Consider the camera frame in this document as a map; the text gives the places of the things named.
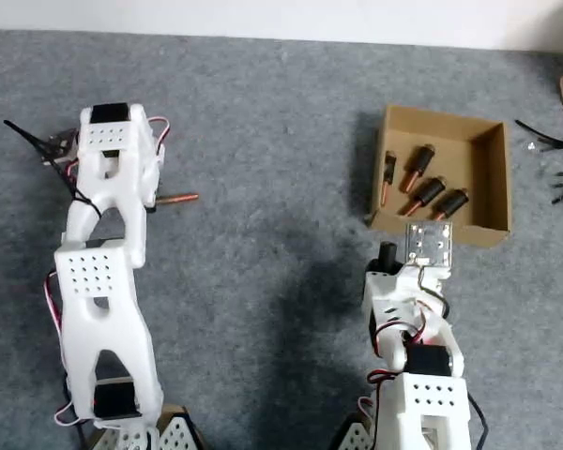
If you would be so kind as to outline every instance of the cardboard box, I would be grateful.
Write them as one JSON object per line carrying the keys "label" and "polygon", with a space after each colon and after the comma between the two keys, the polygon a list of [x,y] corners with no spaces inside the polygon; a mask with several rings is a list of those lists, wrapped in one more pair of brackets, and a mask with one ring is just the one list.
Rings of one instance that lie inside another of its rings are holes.
{"label": "cardboard box", "polygon": [[[410,200],[409,195],[400,191],[407,163],[417,148],[426,143],[435,147],[435,156],[410,196],[426,179],[439,175],[447,179],[447,189],[412,217],[402,217],[399,211]],[[382,207],[381,183],[388,150],[396,154],[397,160],[394,182]],[[456,188],[467,189],[469,203],[450,218],[455,242],[492,247],[509,235],[510,155],[506,124],[388,106],[379,132],[374,167],[371,228],[404,233],[405,223],[430,218],[434,204]]]}

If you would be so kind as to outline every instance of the red wire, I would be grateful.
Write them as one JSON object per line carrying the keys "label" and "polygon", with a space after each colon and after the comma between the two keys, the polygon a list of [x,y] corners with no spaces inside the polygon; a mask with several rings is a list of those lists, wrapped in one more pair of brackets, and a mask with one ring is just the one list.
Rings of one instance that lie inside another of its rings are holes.
{"label": "red wire", "polygon": [[420,337],[421,334],[423,334],[423,328],[425,327],[425,317],[424,317],[423,321],[424,322],[423,322],[423,325],[421,326],[421,328],[417,328],[414,324],[409,323],[409,322],[405,322],[405,321],[392,321],[392,322],[382,323],[375,330],[375,334],[373,335],[373,351],[375,352],[377,357],[378,358],[382,357],[382,355],[379,354],[379,348],[377,347],[377,335],[379,335],[382,331],[390,328],[391,326],[403,325],[403,326],[411,327],[411,329],[416,330],[415,335],[413,337],[417,337],[417,336]]}
{"label": "red wire", "polygon": [[[382,373],[384,373],[386,375],[381,375],[381,376],[379,376],[379,378],[374,377],[374,375],[382,374]],[[390,372],[389,370],[385,370],[383,368],[377,368],[375,370],[372,370],[367,375],[367,382],[370,383],[370,384],[376,384],[376,387],[375,387],[375,432],[373,434],[372,450],[375,450],[375,444],[377,443],[377,429],[378,429],[378,424],[379,424],[379,398],[380,398],[380,392],[382,390],[382,383],[385,380],[394,380],[395,375],[398,375],[398,374],[395,373],[395,372]]]}
{"label": "red wire", "polygon": [[56,303],[54,302],[53,299],[53,290],[50,287],[50,278],[55,274],[56,272],[54,270],[51,270],[50,272],[48,272],[48,275],[46,276],[46,278],[44,279],[44,289],[46,290],[46,294],[47,294],[47,300],[49,302],[49,306],[50,309],[53,312],[54,315],[54,320],[56,321],[55,325],[58,327],[58,329],[61,329],[61,325],[62,325],[62,316],[61,313],[58,309],[58,306],[56,305]]}
{"label": "red wire", "polygon": [[79,159],[75,158],[65,166],[65,174],[67,175],[68,179],[71,180],[71,183],[75,183],[76,181],[75,175],[71,174],[71,170],[77,164],[79,164]]}

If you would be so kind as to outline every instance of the copper standoff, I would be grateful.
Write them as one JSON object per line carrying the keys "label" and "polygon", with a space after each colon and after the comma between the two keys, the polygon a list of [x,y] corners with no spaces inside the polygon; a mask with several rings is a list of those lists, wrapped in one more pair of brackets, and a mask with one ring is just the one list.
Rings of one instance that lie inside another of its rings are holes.
{"label": "copper standoff", "polygon": [[386,199],[388,198],[388,188],[389,184],[388,181],[384,181],[382,183],[382,206],[386,206]]}
{"label": "copper standoff", "polygon": [[407,216],[407,217],[413,216],[413,213],[415,213],[415,211],[417,211],[420,206],[421,206],[420,201],[414,201],[409,203],[404,209],[403,216]]}
{"label": "copper standoff", "polygon": [[164,197],[157,197],[156,204],[171,204],[171,203],[182,203],[191,202],[198,200],[198,194],[178,194],[178,195],[167,195]]}

